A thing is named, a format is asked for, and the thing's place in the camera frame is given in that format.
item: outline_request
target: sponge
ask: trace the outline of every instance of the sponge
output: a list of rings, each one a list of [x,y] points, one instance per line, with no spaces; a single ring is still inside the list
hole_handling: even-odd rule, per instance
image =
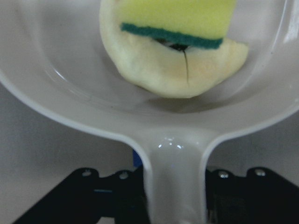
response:
[[[216,49],[236,0],[120,0],[121,29],[154,39]]]

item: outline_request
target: gray tabletop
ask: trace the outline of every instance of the gray tabletop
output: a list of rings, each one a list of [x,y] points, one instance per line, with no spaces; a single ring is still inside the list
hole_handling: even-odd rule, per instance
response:
[[[236,175],[264,166],[299,185],[299,112],[257,133],[221,143],[208,165]],[[95,168],[101,176],[133,169],[132,149],[50,120],[0,85],[0,223],[12,223],[79,167]]]

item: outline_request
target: yellow sponge layer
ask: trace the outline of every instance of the yellow sponge layer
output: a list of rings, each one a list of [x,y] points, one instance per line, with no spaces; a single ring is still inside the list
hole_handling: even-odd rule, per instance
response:
[[[226,36],[236,0],[119,0],[122,23],[215,40]]]

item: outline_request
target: cream-colored dough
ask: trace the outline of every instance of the cream-colored dough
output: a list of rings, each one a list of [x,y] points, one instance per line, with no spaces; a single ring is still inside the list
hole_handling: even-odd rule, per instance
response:
[[[185,55],[150,37],[121,31],[120,0],[102,0],[100,33],[119,73],[129,82],[165,98],[191,98],[216,86],[244,64],[248,46],[224,39],[219,49],[189,47]]]

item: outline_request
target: screw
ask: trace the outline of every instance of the screw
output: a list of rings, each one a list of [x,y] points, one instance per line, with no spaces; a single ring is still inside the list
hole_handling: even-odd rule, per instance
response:
[[[262,169],[255,169],[254,171],[257,176],[266,176],[266,172]]]
[[[219,171],[218,175],[220,178],[223,178],[223,179],[229,178],[228,172],[226,172],[224,170]]]
[[[123,171],[119,176],[121,180],[126,180],[129,177],[129,174],[127,171]]]
[[[86,177],[86,176],[90,176],[92,174],[92,172],[88,169],[86,169],[83,173],[82,176]]]

